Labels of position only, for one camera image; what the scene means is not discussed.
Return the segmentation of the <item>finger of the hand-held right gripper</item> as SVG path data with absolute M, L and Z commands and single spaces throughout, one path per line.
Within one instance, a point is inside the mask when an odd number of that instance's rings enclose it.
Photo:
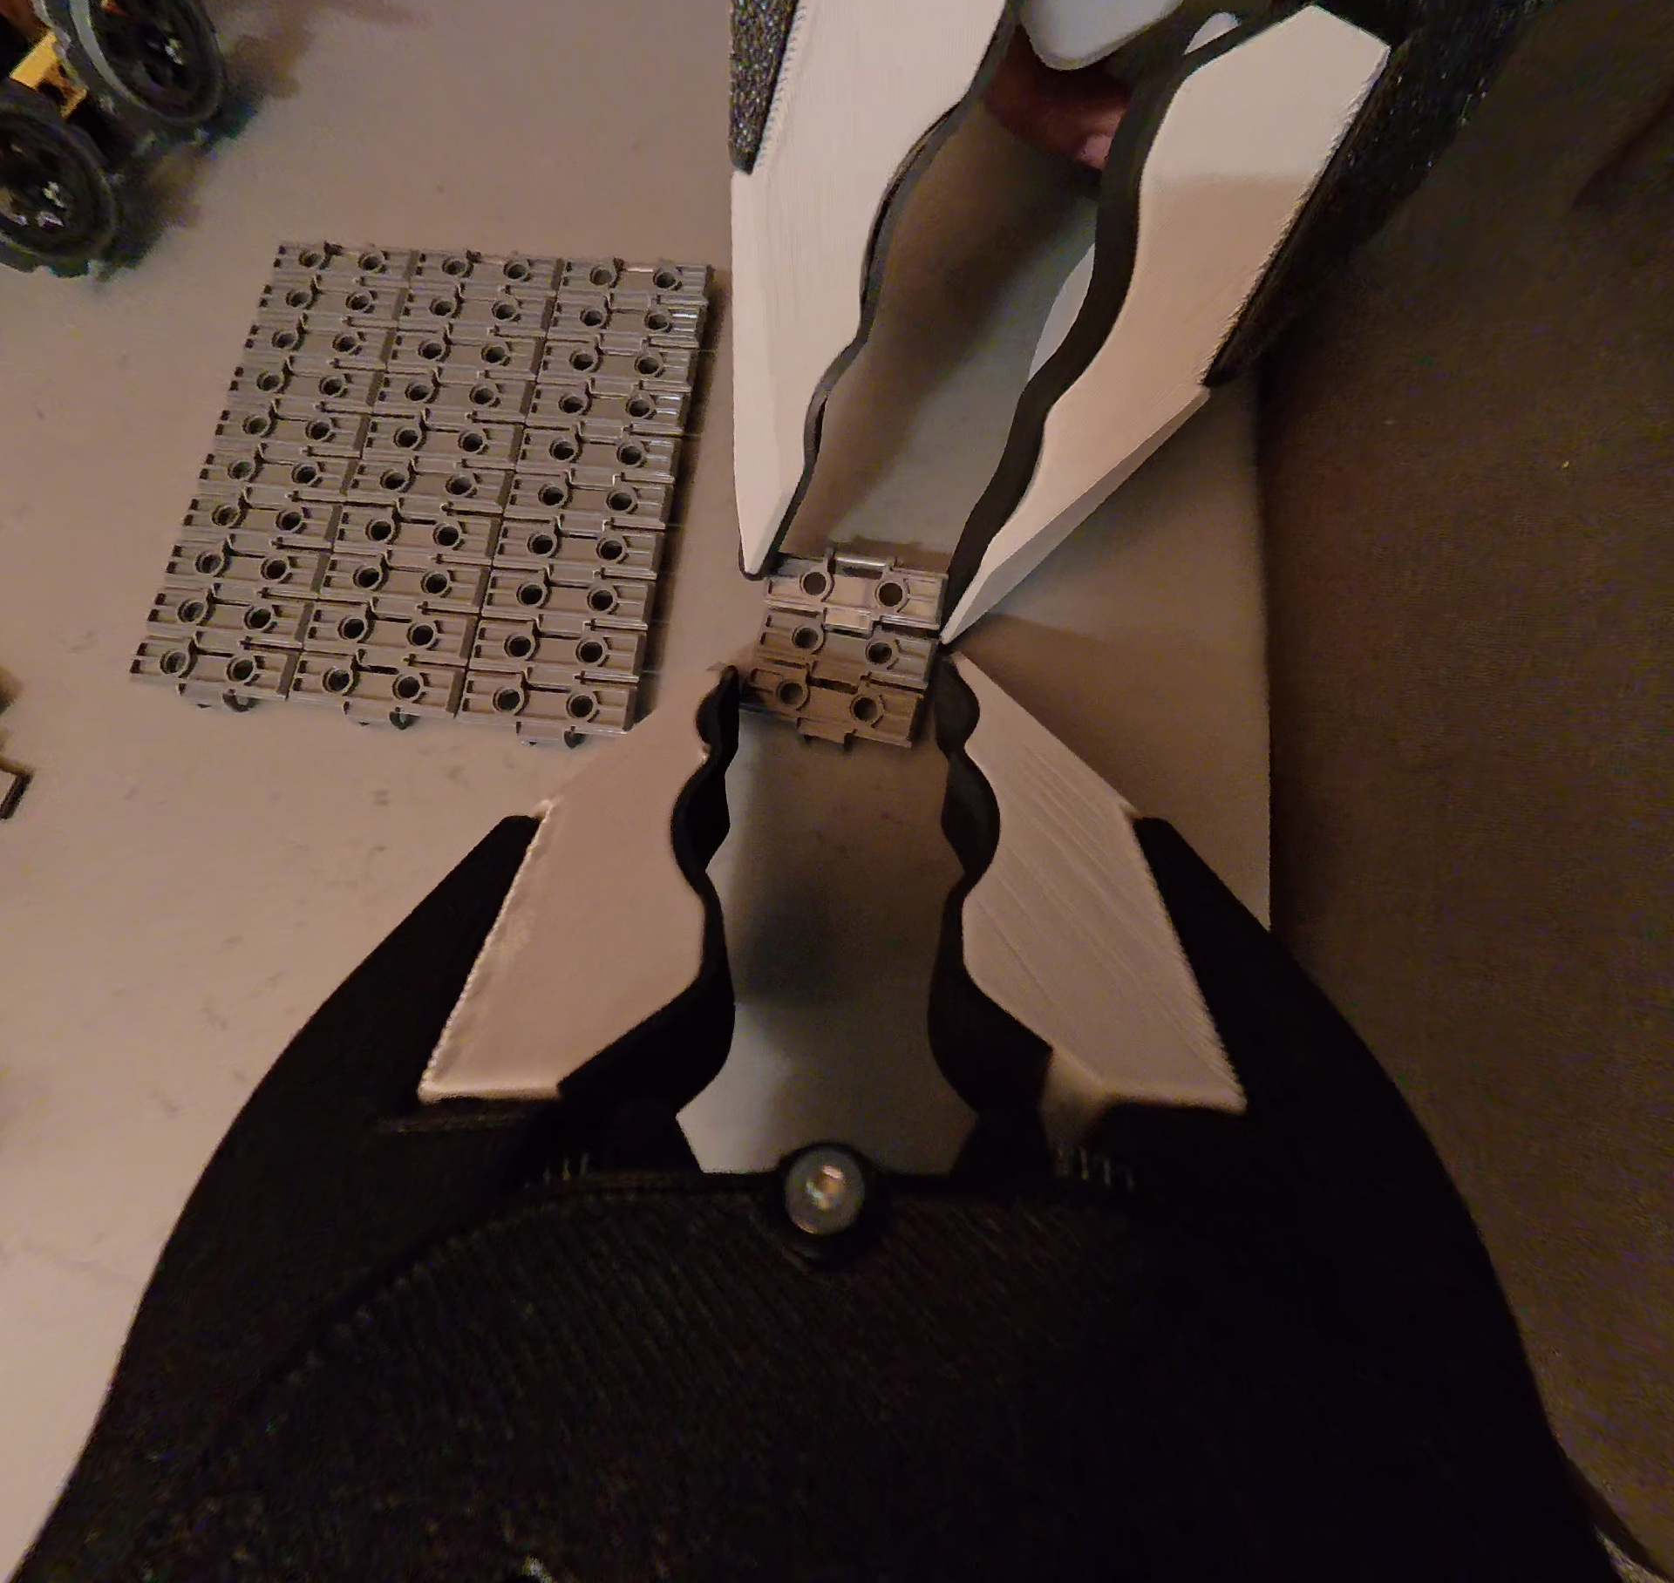
M 739 560 L 764 577 L 818 464 L 826 401 L 868 338 L 896 194 L 942 147 L 1013 0 L 795 0 L 729 190 Z
M 955 546 L 945 640 L 992 610 L 1208 396 L 1210 370 L 1390 58 L 1322 5 L 1226 33 L 1135 98 L 1095 262 Z

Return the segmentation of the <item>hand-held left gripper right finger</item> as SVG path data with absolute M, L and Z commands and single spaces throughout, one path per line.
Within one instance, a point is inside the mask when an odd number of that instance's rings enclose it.
M 928 1029 L 957 1097 L 1057 1146 L 1116 1105 L 1241 1114 L 1128 800 L 966 656 L 936 675 L 933 724 L 961 872 Z

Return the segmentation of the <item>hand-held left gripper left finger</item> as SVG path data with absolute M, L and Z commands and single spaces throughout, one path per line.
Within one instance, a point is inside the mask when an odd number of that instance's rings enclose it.
M 734 990 L 708 867 L 731 827 L 739 675 L 671 678 L 652 715 L 549 799 L 418 1085 L 424 1104 L 539 1100 L 615 1074 L 663 1029 L 694 1071 L 652 1072 L 690 1102 L 731 1050 Z

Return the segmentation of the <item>person's right hand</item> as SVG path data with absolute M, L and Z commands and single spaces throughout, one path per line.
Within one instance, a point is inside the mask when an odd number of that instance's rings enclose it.
M 982 103 L 1023 143 L 1098 173 L 1132 105 L 1132 89 L 1098 65 L 1046 65 L 1029 35 L 1015 30 Z

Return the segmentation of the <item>mat of joined track links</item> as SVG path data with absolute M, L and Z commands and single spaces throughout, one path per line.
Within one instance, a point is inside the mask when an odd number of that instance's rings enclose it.
M 622 734 L 711 277 L 281 244 L 131 675 L 239 713 Z

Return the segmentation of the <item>yellow black toy vehicle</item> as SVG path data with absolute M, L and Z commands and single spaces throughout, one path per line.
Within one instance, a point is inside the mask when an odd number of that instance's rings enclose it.
M 2 0 L 2 262 L 85 276 L 159 157 L 207 138 L 225 63 L 199 0 Z

